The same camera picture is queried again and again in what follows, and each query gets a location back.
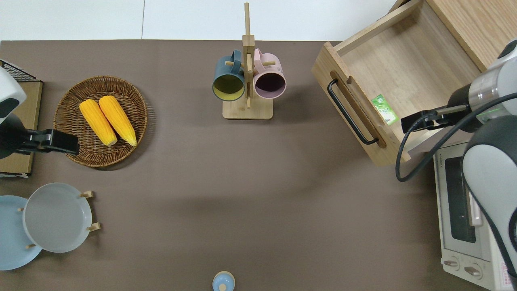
light blue plate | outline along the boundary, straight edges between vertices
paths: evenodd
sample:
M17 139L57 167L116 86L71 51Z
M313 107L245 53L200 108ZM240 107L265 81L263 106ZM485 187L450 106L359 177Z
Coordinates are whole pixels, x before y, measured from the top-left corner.
M33 242L23 229L23 213L27 199L18 196L0 196L0 271L20 268L32 261L41 251L39 246L25 247Z

oven window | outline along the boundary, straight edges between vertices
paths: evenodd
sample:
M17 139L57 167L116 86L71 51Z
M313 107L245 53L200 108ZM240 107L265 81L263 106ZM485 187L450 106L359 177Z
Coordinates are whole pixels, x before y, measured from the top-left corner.
M457 240L475 243L475 229L468 222L468 195L460 156L445 160L445 176L447 179L452 237Z

pink mug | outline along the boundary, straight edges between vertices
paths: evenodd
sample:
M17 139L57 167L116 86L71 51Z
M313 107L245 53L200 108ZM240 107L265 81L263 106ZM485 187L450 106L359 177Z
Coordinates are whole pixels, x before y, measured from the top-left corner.
M264 62L274 61L274 65L264 66ZM255 71L253 84L255 92L262 98L272 99L282 95L285 91L285 77L277 56L271 53L262 53L255 49Z

plate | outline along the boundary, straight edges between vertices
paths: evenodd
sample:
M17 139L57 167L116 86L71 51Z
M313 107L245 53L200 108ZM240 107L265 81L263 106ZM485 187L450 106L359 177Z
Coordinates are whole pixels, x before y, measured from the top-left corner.
M79 104L87 99L99 101L112 95L126 113L136 134L136 147L142 140L147 127L147 105L142 94L128 81L112 76L97 76L74 85L57 105L54 115L54 129L75 135L79 139L79 154L67 154L72 161L92 167L107 167L128 157L136 147L117 135L117 143L107 147L95 135L84 119Z
M79 247L92 225L92 210L81 192L63 183L34 191L23 211L23 228L32 242L53 253Z
M0 270L20 268L32 261L41 252L38 246L26 249L32 244L23 230L23 213L27 199L18 196L0 196Z

green package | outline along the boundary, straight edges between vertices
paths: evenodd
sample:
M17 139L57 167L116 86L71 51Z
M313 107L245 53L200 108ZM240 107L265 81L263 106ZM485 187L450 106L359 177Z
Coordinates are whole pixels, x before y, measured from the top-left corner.
M373 106L377 108L377 111L381 114L384 121L388 125L393 124L395 121L399 120L399 117L395 114L395 111L389 106L388 101L384 98L382 94L372 99Z

